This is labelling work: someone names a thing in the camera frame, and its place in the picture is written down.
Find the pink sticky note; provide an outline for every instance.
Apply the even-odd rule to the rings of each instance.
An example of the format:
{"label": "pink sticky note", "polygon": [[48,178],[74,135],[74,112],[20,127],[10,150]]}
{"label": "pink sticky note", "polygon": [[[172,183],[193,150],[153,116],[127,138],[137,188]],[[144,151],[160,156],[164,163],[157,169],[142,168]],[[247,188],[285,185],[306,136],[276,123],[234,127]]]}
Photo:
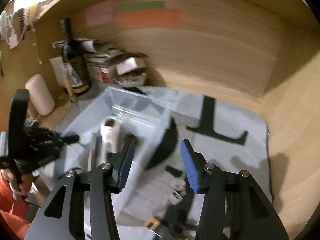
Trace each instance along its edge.
{"label": "pink sticky note", "polygon": [[85,9],[85,19],[87,26],[94,26],[101,23],[110,22],[112,16],[112,0],[98,3]]}

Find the dark glass bottle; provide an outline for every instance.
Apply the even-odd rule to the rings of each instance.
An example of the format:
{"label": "dark glass bottle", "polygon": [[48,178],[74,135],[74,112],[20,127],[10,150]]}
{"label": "dark glass bottle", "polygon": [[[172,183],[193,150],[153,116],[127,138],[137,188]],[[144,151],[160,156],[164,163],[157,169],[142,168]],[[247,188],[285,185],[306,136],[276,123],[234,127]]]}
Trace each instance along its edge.
{"label": "dark glass bottle", "polygon": [[84,58],[84,49],[81,42],[73,38],[70,18],[61,20],[61,25],[66,35],[62,49],[63,62],[73,92],[81,95],[87,92],[92,85]]}

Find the green sticky note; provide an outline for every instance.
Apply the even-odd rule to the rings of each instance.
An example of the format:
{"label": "green sticky note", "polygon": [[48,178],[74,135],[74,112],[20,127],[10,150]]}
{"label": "green sticky note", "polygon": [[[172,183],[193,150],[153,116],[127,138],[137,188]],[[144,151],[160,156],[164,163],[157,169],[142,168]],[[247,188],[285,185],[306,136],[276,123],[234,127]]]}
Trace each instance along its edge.
{"label": "green sticky note", "polygon": [[121,9],[124,12],[147,9],[165,9],[165,3],[164,1],[132,2],[124,4]]}

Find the orange clothing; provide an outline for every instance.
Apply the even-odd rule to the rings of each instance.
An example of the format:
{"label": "orange clothing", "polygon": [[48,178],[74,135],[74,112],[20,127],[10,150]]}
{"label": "orange clothing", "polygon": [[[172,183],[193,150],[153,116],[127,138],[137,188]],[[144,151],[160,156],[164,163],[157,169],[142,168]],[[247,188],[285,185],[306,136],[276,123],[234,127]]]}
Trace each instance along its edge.
{"label": "orange clothing", "polygon": [[30,223],[23,219],[27,212],[28,204],[22,200],[14,200],[9,183],[5,180],[1,172],[0,209],[0,213],[9,227],[20,240],[23,240],[30,226]]}

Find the wooden wall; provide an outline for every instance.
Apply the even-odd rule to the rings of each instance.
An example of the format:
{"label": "wooden wall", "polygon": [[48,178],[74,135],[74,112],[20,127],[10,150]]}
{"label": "wooden wall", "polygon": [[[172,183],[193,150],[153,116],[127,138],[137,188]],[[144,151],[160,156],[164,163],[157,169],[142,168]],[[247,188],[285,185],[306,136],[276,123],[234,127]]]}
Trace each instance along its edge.
{"label": "wooden wall", "polygon": [[277,209],[296,236],[320,199],[319,25],[301,0],[162,0],[181,11],[180,29],[120,28],[114,19],[88,27],[85,8],[105,0],[56,0],[35,23],[34,36],[9,51],[0,42],[5,78],[0,79],[0,129],[15,89],[41,73],[55,98],[61,92],[49,58],[63,38],[60,19],[71,17],[77,37],[111,41],[148,54],[153,85],[213,96],[261,114],[270,128],[269,153]]}

